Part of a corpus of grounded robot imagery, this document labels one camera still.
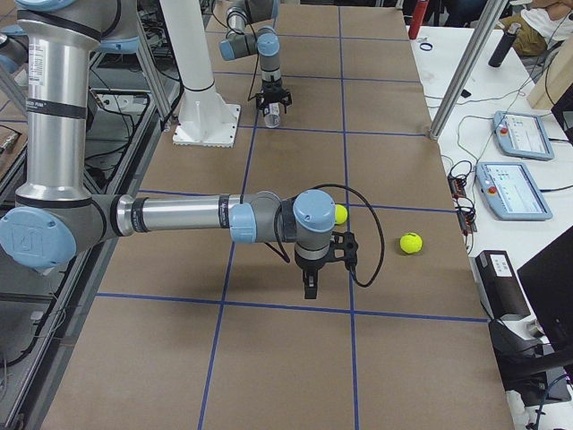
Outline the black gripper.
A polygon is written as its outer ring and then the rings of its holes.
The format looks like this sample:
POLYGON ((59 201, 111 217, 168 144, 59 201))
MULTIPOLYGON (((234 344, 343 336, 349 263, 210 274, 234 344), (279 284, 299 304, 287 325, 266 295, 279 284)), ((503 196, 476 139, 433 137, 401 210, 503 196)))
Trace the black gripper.
POLYGON ((303 274, 304 299, 316 299, 319 272, 326 265, 324 261, 301 261, 298 263, 303 274))
POLYGON ((263 81, 262 92, 255 95, 255 101, 256 108, 262 112, 262 114, 267 113, 267 101, 280 101, 285 113, 287 112, 287 108, 293 103, 291 93, 284 93, 283 82, 281 80, 263 81))

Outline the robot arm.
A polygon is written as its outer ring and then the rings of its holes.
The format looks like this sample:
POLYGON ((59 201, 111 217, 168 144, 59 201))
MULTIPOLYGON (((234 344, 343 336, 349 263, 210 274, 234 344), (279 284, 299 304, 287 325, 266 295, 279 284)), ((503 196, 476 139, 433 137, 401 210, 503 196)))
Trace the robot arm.
POLYGON ((91 52, 134 53, 134 1, 20 1, 28 38, 27 178, 1 220, 1 245, 37 271, 116 237, 157 230, 225 228, 237 243, 291 243, 304 295, 335 259, 335 203, 311 189, 282 200, 271 192, 161 200, 94 195, 83 183, 91 52))
POLYGON ((271 26, 259 30, 252 26, 277 18, 278 10, 278 1, 234 1, 226 12, 226 37, 219 43, 220 54, 226 61, 257 56, 261 91, 254 98, 269 128, 279 124, 280 111, 292 104, 292 96, 283 87, 278 34, 271 26))

